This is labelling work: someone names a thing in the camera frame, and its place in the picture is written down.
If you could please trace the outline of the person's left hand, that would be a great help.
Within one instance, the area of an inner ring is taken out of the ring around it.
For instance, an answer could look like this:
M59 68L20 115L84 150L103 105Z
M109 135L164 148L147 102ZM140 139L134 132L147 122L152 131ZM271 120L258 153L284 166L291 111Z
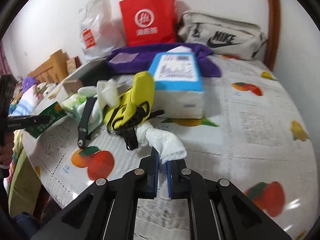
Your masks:
M4 145L1 146L1 164L9 166L12 162L14 148L14 133L8 132L4 136Z

